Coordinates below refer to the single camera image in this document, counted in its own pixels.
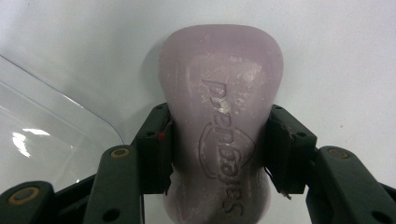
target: clear plastic container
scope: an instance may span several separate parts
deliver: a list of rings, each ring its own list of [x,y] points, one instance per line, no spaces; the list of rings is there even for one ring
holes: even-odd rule
[[[0,193],[44,180],[57,191],[96,173],[122,144],[105,120],[0,58]]]

